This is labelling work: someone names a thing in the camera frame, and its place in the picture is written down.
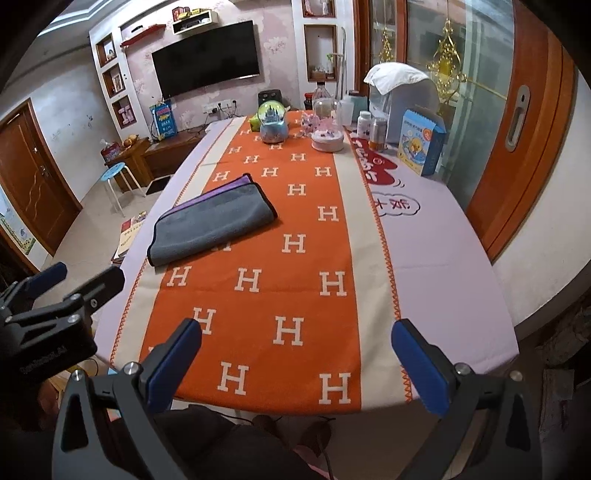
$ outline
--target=orange table runner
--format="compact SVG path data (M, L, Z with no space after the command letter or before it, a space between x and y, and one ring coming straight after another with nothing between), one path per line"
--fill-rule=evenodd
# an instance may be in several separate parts
M348 145L328 154L299 138L298 117L290 114L290 138L278 145L234 121L205 156L177 203L248 172L278 220L168 268L145 262L119 328L126 347L113 349L116 367L145 358L192 317L204 335L177 392L183 399L311 414L359 411L376 389L404 398L387 335L393 278L362 172ZM376 352L381 368L364 372Z

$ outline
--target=television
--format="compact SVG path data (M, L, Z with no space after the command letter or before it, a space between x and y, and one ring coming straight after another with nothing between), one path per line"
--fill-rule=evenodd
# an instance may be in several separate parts
M217 27L152 53L164 99L260 74L252 20Z

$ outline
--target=black pants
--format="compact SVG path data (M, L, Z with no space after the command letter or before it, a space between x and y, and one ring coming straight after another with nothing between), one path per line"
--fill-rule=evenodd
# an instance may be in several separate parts
M250 425L235 425L206 407L171 410L154 420L199 480L324 480L277 438ZM124 468L146 478L125 424L116 420L112 427ZM12 432L8 437L4 432L5 442L0 447L2 480L51 478L51 432Z

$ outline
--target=floor mat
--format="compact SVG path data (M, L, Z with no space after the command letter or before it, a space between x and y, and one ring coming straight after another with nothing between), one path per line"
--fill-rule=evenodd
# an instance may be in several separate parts
M164 188L166 187L166 185L168 185L168 182L170 181L171 178L172 178L172 175L169 175L168 177L162 177L161 179L154 180L152 182L152 185L150 185L150 188L146 192L146 195L150 195L151 193L161 192L162 190L164 190Z

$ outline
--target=red wall shelf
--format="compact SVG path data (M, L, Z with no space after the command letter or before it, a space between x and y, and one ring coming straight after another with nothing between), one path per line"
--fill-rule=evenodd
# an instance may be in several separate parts
M136 43L137 41L141 40L142 38L157 32L158 30L163 30L166 28L166 25L164 24L156 24L156 25L152 25L151 27L146 28L145 30L142 30L140 33L138 33L137 35L125 40L121 46L122 47L129 47L130 45L133 45L134 43Z

